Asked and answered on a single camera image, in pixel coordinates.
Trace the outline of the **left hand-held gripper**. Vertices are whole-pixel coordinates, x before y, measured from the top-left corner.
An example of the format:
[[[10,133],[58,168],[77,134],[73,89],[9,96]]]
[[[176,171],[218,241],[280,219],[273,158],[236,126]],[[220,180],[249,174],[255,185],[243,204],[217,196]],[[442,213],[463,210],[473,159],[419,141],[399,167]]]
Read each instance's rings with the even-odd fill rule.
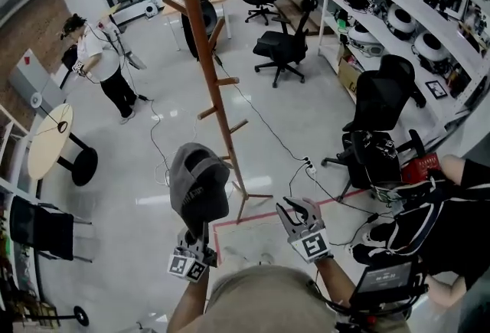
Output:
[[[209,223],[203,223],[199,237],[194,237],[189,229],[183,229],[169,257],[167,273],[189,282],[199,282],[210,267],[217,267],[217,252],[208,244]]]

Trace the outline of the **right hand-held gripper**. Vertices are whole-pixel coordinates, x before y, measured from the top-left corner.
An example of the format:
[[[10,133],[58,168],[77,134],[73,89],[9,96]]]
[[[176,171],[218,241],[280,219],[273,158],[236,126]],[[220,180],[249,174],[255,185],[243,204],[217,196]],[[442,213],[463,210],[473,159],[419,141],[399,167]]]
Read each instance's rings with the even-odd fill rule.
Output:
[[[288,234],[289,245],[306,263],[332,258],[331,244],[318,205],[307,198],[284,197],[283,200],[295,215],[292,219],[286,209],[276,203],[276,212]]]

